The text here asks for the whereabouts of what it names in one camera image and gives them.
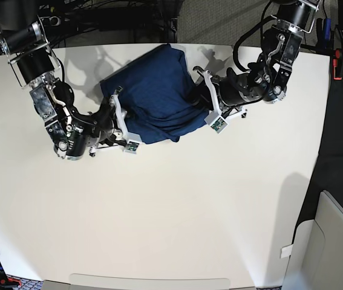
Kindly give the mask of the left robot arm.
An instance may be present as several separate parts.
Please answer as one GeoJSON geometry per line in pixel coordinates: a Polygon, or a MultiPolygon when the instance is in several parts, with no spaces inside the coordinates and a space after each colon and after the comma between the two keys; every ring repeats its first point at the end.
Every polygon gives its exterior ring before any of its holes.
{"type": "Polygon", "coordinates": [[[275,3],[276,14],[263,14],[260,22],[235,42],[232,58],[240,73],[229,67],[226,76],[220,77],[195,66],[193,70],[203,80],[189,94],[188,102],[226,118],[233,110],[241,111],[261,101],[274,103],[286,96],[292,66],[304,34],[313,28],[319,1],[275,3]],[[256,62],[243,66],[239,60],[240,46],[255,32],[260,33],[261,52],[256,62]]]}

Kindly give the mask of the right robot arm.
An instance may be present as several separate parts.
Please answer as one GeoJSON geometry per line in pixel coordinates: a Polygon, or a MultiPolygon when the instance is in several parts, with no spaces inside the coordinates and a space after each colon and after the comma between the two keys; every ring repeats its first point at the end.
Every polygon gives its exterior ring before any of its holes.
{"type": "Polygon", "coordinates": [[[19,85],[30,88],[35,111],[44,122],[56,155],[76,161],[85,152],[120,146],[136,153],[142,140],[128,130],[118,86],[104,96],[98,111],[81,114],[72,87],[55,75],[64,70],[47,39],[38,1],[0,1],[0,47],[19,85]]]}

